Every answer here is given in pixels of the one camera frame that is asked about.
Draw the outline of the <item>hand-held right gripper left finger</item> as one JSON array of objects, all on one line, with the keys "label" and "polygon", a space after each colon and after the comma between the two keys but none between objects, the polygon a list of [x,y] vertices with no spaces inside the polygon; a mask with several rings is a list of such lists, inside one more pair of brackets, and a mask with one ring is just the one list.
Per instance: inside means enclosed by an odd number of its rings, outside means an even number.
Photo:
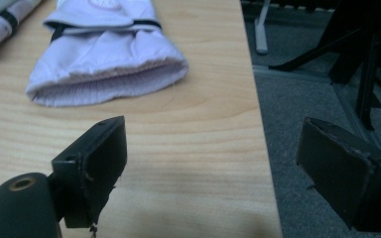
[{"label": "hand-held right gripper left finger", "polygon": [[96,224],[126,164],[125,119],[94,124],[52,160],[57,218],[68,228]]}]

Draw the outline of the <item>black stand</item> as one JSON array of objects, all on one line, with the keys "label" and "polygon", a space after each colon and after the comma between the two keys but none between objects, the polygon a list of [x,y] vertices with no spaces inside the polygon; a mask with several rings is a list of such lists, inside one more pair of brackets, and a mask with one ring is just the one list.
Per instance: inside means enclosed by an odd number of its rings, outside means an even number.
[{"label": "black stand", "polygon": [[336,0],[337,5],[317,46],[274,67],[292,71],[328,52],[338,58],[328,76],[333,83],[347,83],[361,71],[355,113],[371,130],[371,108],[377,68],[381,66],[381,0]]}]

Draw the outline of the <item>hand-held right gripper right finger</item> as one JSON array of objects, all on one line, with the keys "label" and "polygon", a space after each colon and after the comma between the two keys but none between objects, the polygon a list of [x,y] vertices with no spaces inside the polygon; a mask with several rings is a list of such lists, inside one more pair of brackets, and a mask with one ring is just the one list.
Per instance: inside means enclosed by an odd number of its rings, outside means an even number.
[{"label": "hand-held right gripper right finger", "polygon": [[304,120],[296,163],[349,227],[381,231],[381,150],[337,125]]}]

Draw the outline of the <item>lilac glove with round badge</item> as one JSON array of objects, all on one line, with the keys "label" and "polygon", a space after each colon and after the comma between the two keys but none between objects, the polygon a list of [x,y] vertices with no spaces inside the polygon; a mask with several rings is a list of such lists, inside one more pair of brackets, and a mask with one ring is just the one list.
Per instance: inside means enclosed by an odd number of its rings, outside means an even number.
[{"label": "lilac glove with round badge", "polygon": [[189,64],[165,36],[151,0],[63,0],[26,87],[35,103],[82,106],[152,93],[184,78]]}]

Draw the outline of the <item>white stand leg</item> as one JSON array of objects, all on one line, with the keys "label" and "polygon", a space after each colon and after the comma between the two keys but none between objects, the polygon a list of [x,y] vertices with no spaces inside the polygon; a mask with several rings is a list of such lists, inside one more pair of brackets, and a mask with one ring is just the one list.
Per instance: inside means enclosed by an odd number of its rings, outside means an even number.
[{"label": "white stand leg", "polygon": [[255,46],[259,55],[268,53],[267,36],[265,30],[265,21],[270,7],[271,0],[262,0],[262,8],[258,17],[254,21],[255,27]]}]

